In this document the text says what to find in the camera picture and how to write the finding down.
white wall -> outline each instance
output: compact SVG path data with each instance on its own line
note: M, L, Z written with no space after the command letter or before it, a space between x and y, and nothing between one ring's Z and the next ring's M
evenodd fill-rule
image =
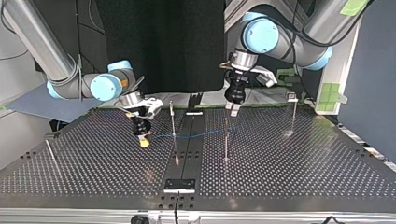
M0 23L0 59L26 51L17 36ZM30 53L12 60L0 60L0 105L44 83L41 73L35 71ZM25 151L43 141L50 131L48 119L0 110L0 169L15 161Z

cable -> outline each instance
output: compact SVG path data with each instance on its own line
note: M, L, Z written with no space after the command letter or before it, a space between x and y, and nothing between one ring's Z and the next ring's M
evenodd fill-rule
M174 214L175 214L175 223L176 223L176 224L178 224L177 205L178 205L178 195L179 195L179 194L180 194L180 193L177 194L176 203L175 203L175 211L174 211Z
M104 33L104 32L102 32L102 31L100 31L100 30L98 30L98 29L95 29L95 28L93 28L93 27L91 27L91 26L89 26L89 25L86 25L86 24L84 24L84 23L79 23L78 25L80 25L80 26L83 26L83 27L85 27L85 28L88 28L88 29L90 29L90 30L93 30L93 31L95 31L95 32L97 32L97 33L99 33L99 34L101 34L101 35L103 35L103 36L106 36L106 34Z
M328 224L331 220L333 220L337 224L345 224L344 222L340 222L335 217L326 217L326 219L322 222L322 224Z
M4 28L6 28L8 31L10 31L12 34L15 35L15 31L13 31L11 28L9 28L6 23L4 22L4 7L6 6L5 0L1 1L1 8L0 8L0 20L1 23L3 24Z
M236 128L237 127L235 126L235 127L230 127L229 129L230 130L234 130ZM206 133L199 133L199 134L196 134L196 135L177 135L177 138L180 138L180 139L192 139L192 138L197 138L197 137L205 136L205 135L212 134L212 133L222 133L222 132L224 132L224 129L215 129L215 130L212 130L212 131L208 131ZM172 134L154 135L154 136L152 136L152 139L167 138L167 137L173 138L174 136Z
M305 84L304 84L304 82L303 82L303 78L300 76L300 72L299 72L299 70L298 70L298 67L296 67L294 70L296 71L297 77L300 79L300 83L301 83L301 85L303 86L304 91L305 91L306 94L308 95L308 97L309 97L309 99L311 100L312 104L313 104L314 106L316 106L317 104L315 103L314 98L312 98L311 94L309 94L308 90L307 90L306 87L305 87Z
M298 3L298 1L297 1L296 6L295 6L295 9L294 9L293 20L292 20L292 23L291 23L291 26L293 26L293 27L294 27L294 19L295 19L295 14L297 13L297 7L298 7L298 5L299 5L299 3ZM309 92L308 92L308 90L307 90L307 88L305 87L305 84L304 84L304 82L303 82L303 78L300 76L300 71L299 71L299 69L298 69L298 67L297 67L297 64L295 64L297 55L296 55L296 50L295 50L295 47L294 47L294 42L291 41L290 38L289 38L289 41L290 41L290 46L291 46L291 48L292 48L292 50L293 50L293 58L294 58L294 60L293 60L293 61L294 61L293 68L294 68L294 70L295 70L295 72L296 72L296 74L297 74L297 77L300 79L300 83L301 83L301 85L303 86L304 91L305 91L306 94L308 95L308 97L309 97L309 99L311 100L311 102L313 103L313 105L316 106L316 103L315 103L315 101L314 101L314 98L312 98L311 94L309 94Z
M12 56L12 57L8 57L8 58L2 58L2 59L0 59L0 61L6 61L6 60L11 60L11 59L16 59L16 58L19 58L19 57L21 57L21 56L27 54L27 52L29 52L29 50L26 50L24 53L19 54L19 55L16 55L16 56Z
M83 57L83 58L85 59L85 61L87 61L87 63L88 63L90 66L92 66L93 72L98 72L98 73L100 73L100 71L95 67L95 65L93 65L93 63L91 63L91 61L90 61L82 52L80 52L79 54L81 55L81 57Z
M90 2L88 4L88 14L90 15L91 23L96 29L98 29L99 31L101 31L104 34L105 31L103 29L101 29L98 25L96 25L96 23L93 21L92 14L91 14L91 7L92 7L92 0L90 0Z

small yellow object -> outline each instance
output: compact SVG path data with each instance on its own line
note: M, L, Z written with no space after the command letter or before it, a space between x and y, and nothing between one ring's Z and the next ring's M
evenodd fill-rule
M123 80L122 82L121 82L121 86L122 87L127 87L128 86L128 80Z
M148 147L149 146L149 140L148 139L140 139L140 146L141 147Z

yellow object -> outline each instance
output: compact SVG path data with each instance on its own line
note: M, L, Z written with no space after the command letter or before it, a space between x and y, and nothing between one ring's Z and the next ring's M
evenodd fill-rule
M346 16L356 16L367 5L369 0L349 0L341 10L341 14Z
M121 82L121 86L122 86L122 87L128 86L128 80L127 80L127 79L123 80L123 81Z
M141 147L148 147L149 146L149 140L148 139L140 139L140 146Z

metal plate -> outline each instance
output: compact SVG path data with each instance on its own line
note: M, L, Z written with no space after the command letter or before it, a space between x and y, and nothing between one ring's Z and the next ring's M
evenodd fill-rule
M177 128L182 115L183 111L176 111ZM150 209L149 202L155 202L163 189L173 154L168 111L152 122L152 131L149 148L142 149L123 112L97 110L51 143L56 161L44 149L32 153L30 160L18 161L17 168L2 171L0 205L81 207L88 203L100 208L106 205L97 202L111 199L111 206ZM26 204L18 197L37 204L29 200Z
M205 111L212 134L203 137L195 209L396 212L396 174L325 118L243 108L229 118L227 161L225 118L225 110Z

